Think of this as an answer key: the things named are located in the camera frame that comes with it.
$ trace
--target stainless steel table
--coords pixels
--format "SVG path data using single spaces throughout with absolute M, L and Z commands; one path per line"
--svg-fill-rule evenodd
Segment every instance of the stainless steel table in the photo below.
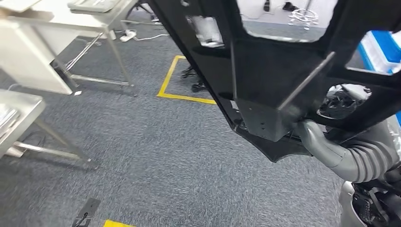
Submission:
M 77 86 L 72 79 L 81 79 L 94 82 L 101 82 L 107 84 L 116 84 L 122 86 L 133 86 L 132 80 L 124 67 L 120 53 L 113 42 L 111 36 L 111 30 L 116 27 L 126 28 L 125 24 L 122 24 L 121 20 L 125 18 L 129 10 L 138 0 L 121 0 L 112 10 L 106 13 L 74 13 L 71 12 L 67 7 L 69 0 L 42 0 L 38 4 L 32 7 L 32 10 L 25 11 L 23 13 L 15 13 L 8 17 L 9 20 L 17 21 L 20 23 L 30 24 L 38 36 L 41 38 L 43 43 L 47 45 L 47 48 L 54 55 L 55 62 L 58 64 L 60 69 L 65 73 L 70 82 Z M 50 26 L 65 29 L 74 29 L 81 31 L 93 31 L 98 32 L 99 35 L 95 37 L 89 45 L 77 56 L 77 60 L 71 62 L 65 66 L 61 62 L 54 51 L 50 48 L 46 39 L 41 36 L 35 26 Z M 126 79 L 126 82 L 115 81 L 109 79 L 100 79 L 94 77 L 87 77 L 81 75 L 73 75 L 69 72 L 69 69 L 89 50 L 89 48 L 102 36 L 106 35 L 107 41 L 111 46 L 111 49 L 117 59 L 117 62 L 122 70 L 122 74 Z
M 79 148 L 70 143 L 60 133 L 38 118 L 46 106 L 42 97 L 15 91 L 0 90 L 0 103 L 6 104 L 19 112 L 17 121 L 12 125 L 10 130 L 0 138 L 0 157 L 6 154 L 8 149 L 11 147 L 17 147 L 23 148 L 24 150 L 43 152 L 71 159 L 80 159 L 95 168 L 97 167 L 97 164 L 95 164 Z M 44 132 L 51 135 L 60 144 L 64 145 L 68 149 L 68 152 L 18 142 L 18 138 L 33 123 Z

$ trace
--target white desk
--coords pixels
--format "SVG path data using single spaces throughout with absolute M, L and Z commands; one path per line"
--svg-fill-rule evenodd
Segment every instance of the white desk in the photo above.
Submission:
M 70 95 L 68 86 L 50 63 L 52 53 L 37 37 L 30 25 L 0 19 L 0 68 L 24 87 Z M 53 50 L 60 53 L 79 31 L 45 29 L 44 35 L 53 40 Z
M 6 154 L 11 146 L 14 146 L 70 159 L 83 160 L 91 166 L 97 167 L 97 164 L 92 162 L 92 160 L 88 156 L 86 156 L 79 148 L 70 143 L 60 133 L 52 129 L 48 124 L 38 118 L 46 106 L 42 97 L 0 89 L 0 103 L 6 104 L 16 109 L 19 113 L 17 121 L 12 125 L 10 130 L 0 139 L 0 157 Z M 33 123 L 35 123 L 44 132 L 51 135 L 56 141 L 66 146 L 68 152 L 42 148 L 23 142 L 18 142 L 18 138 Z
M 123 65 L 119 51 L 113 42 L 111 30 L 115 27 L 122 26 L 121 20 L 125 18 L 125 15 L 137 2 L 137 0 L 121 0 L 109 12 L 91 14 L 73 13 L 67 7 L 67 2 L 68 0 L 42 0 L 38 4 L 34 5 L 32 7 L 32 10 L 28 10 L 23 13 L 11 14 L 7 17 L 7 19 L 21 24 L 28 24 L 32 27 L 37 37 L 43 42 L 43 44 L 52 54 L 55 63 L 65 74 L 68 82 L 71 83 L 73 86 L 77 86 L 73 79 L 81 79 L 122 86 L 133 86 L 131 77 L 128 75 Z M 95 37 L 92 42 L 78 55 L 78 59 L 89 50 L 89 48 L 96 42 L 96 40 L 98 40 L 102 35 L 106 35 L 107 41 L 111 46 L 111 49 L 122 70 L 122 74 L 126 79 L 126 82 L 71 74 L 69 72 L 69 69 L 76 62 L 72 62 L 67 67 L 64 66 L 64 63 L 57 58 L 58 53 L 54 51 L 51 43 L 49 43 L 46 37 L 43 36 L 43 32 L 40 32 L 38 29 L 40 28 L 43 30 L 43 28 L 45 27 L 98 32 L 99 35 Z

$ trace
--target wire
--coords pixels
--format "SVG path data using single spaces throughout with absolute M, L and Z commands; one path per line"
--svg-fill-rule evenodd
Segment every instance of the wire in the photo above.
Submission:
M 37 134 L 43 134 L 43 135 L 44 135 L 44 133 L 41 132 L 41 131 L 33 131 L 33 132 L 31 132 L 30 134 L 28 134 L 27 136 L 25 136 L 25 138 L 23 138 L 23 139 L 21 140 L 21 142 L 25 142 L 27 139 L 29 139 L 29 138 L 31 138 L 32 136 L 37 135 Z
M 8 89 L 7 89 L 7 91 L 10 91 L 13 87 L 15 87 L 15 86 L 22 86 L 21 84 L 12 84 Z
M 156 24 L 156 23 L 150 23 L 150 22 L 139 22 L 139 21 L 133 21 L 133 20 L 121 20 L 121 22 L 124 23 L 130 23 L 130 24 L 136 24 L 136 25 L 157 25 L 157 26 L 163 26 L 163 24 Z
M 74 227 L 80 226 L 80 224 L 87 218 L 87 215 L 88 215 L 88 213 L 86 212 L 84 214 L 84 216 L 81 218 L 81 220 Z
M 90 44 L 90 42 L 86 41 L 85 39 L 75 38 L 74 40 L 85 43 L 85 47 L 88 46 L 88 45 Z M 102 43 L 99 42 L 99 41 L 96 41 L 96 42 L 95 42 L 95 45 L 96 45 L 96 46 L 101 46 Z M 75 57 L 75 58 L 73 58 L 73 59 L 71 59 L 71 60 L 69 60 L 69 61 L 67 62 L 67 64 L 64 64 L 64 66 L 67 67 L 71 62 L 75 61 L 77 58 L 78 58 L 78 56 Z
M 247 16 L 247 15 L 245 15 L 245 14 L 241 14 L 242 16 L 244 16 L 244 17 L 246 17 L 246 18 L 248 18 L 248 19 L 252 19 L 252 20 L 258 20 L 258 19 L 260 19 L 263 15 L 265 15 L 265 14 L 269 14 L 269 15 L 275 15 L 276 14 L 276 10 L 279 8 L 279 7 L 282 7 L 282 6 L 284 6 L 285 4 L 282 4 L 282 5 L 280 5 L 280 6 L 277 6 L 276 8 L 274 8 L 273 9 L 273 13 L 262 13 L 260 16 L 258 16 L 257 18 L 252 18 L 252 17 L 249 17 L 249 16 Z
M 85 39 L 80 39 L 80 38 L 75 38 L 74 40 L 85 43 L 85 46 L 88 46 L 89 43 L 90 43 L 90 42 L 86 41 Z M 95 45 L 96 45 L 96 46 L 101 46 L 102 43 L 99 42 L 99 41 L 97 41 L 97 42 L 95 42 Z
M 138 39 L 137 37 L 134 37 L 133 39 L 134 39 L 134 40 L 136 40 L 136 41 L 142 41 L 142 40 L 150 40 L 150 39 L 154 39 L 154 38 L 161 37 L 161 36 L 170 36 L 170 35 L 169 35 L 169 34 L 160 34 L 160 35 L 156 35 L 156 36 L 154 36 L 154 37 L 151 37 L 151 38 L 143 38 L 143 39 Z

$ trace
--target yellow floor tape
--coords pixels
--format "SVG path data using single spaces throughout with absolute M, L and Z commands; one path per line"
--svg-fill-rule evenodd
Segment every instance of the yellow floor tape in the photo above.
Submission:
M 135 226 L 129 226 L 120 222 L 106 220 L 105 225 L 103 227 L 135 227 Z
M 163 81 L 162 87 L 160 88 L 160 91 L 157 96 L 164 97 L 164 98 L 183 99 L 183 100 L 189 100 L 189 101 L 195 101 L 195 102 L 207 103 L 207 104 L 216 104 L 216 102 L 213 99 L 195 98 L 195 97 L 190 97 L 190 96 L 180 96 L 180 95 L 173 95 L 173 94 L 166 93 L 166 88 L 167 88 L 168 82 L 170 82 L 170 78 L 174 72 L 174 69 L 175 69 L 179 59 L 186 59 L 186 58 L 185 58 L 185 56 L 181 56 L 181 55 L 177 55 L 174 57 L 174 60 L 171 63 L 170 69 L 167 72 L 167 75 Z

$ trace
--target white cable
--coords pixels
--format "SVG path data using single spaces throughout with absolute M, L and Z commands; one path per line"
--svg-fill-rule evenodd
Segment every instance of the white cable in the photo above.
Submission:
M 151 37 L 151 38 L 143 38 L 143 39 L 138 39 L 137 37 L 134 37 L 133 39 L 134 40 L 136 40 L 136 41 L 142 41 L 142 40 L 150 40 L 150 39 L 154 39 L 154 38 L 157 38 L 157 37 L 160 37 L 160 36 L 170 36 L 169 34 L 160 34 L 160 35 L 156 35 L 156 36 L 154 36 L 154 37 Z
M 75 38 L 74 40 L 83 42 L 83 43 L 85 43 L 86 46 L 89 45 L 89 43 L 90 43 L 90 42 L 86 41 L 85 39 L 80 39 L 80 38 Z M 101 46 L 102 43 L 99 42 L 99 41 L 97 41 L 97 42 L 95 42 L 95 45 L 96 45 L 96 46 Z
M 21 84 L 12 84 L 8 89 L 7 89 L 7 91 L 10 91 L 13 87 L 15 87 L 15 86 L 22 86 Z

